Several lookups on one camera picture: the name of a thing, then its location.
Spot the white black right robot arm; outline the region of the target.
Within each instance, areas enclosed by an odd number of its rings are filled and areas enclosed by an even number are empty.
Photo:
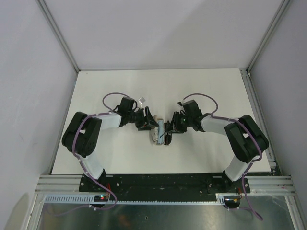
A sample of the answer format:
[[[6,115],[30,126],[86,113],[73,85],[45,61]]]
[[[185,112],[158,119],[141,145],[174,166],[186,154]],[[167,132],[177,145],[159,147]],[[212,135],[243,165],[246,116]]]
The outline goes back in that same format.
[[[252,164],[260,161],[269,142],[254,119],[244,115],[239,119],[203,114],[195,100],[181,103],[183,109],[174,112],[171,121],[166,123],[153,117],[149,108],[141,112],[136,128],[139,131],[152,130],[156,144],[169,145],[173,134],[183,134],[189,127],[199,132],[212,132],[227,136],[234,157],[223,171],[220,185],[226,192],[238,188],[238,180],[248,172]]]

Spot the black aviator sunglasses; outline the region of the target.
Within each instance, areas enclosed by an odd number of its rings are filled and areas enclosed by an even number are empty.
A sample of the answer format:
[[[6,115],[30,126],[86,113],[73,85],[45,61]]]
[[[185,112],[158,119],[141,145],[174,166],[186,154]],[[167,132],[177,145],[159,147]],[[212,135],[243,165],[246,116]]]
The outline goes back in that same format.
[[[163,134],[159,134],[158,135],[158,140],[157,140],[157,144],[158,145],[170,145],[172,141],[172,134],[171,133],[167,133],[164,132]]]

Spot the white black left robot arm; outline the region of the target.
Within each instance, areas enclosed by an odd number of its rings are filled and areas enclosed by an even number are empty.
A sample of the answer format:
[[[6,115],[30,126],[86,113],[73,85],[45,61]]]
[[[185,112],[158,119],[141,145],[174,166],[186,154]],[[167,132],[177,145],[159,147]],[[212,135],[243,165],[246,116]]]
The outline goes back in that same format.
[[[61,140],[62,145],[78,159],[85,175],[90,178],[89,186],[97,192],[106,186],[105,178],[101,177],[104,169],[95,153],[100,132],[128,123],[135,124],[138,131],[159,127],[149,107],[140,108],[136,100],[123,93],[121,95],[120,104],[109,112],[92,115],[76,112]]]

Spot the light blue cleaning cloth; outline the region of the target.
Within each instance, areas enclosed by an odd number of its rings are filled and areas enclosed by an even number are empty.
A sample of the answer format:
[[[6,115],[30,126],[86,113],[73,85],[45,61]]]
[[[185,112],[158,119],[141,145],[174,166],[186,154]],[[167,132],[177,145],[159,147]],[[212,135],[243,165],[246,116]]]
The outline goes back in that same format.
[[[158,145],[163,145],[164,142],[165,142],[165,135],[164,135],[164,133],[165,133],[165,127],[164,127],[164,121],[163,121],[163,119],[159,119],[157,123],[158,123],[158,125],[159,125],[158,131],[157,131],[157,134],[158,134],[157,144],[158,144]]]

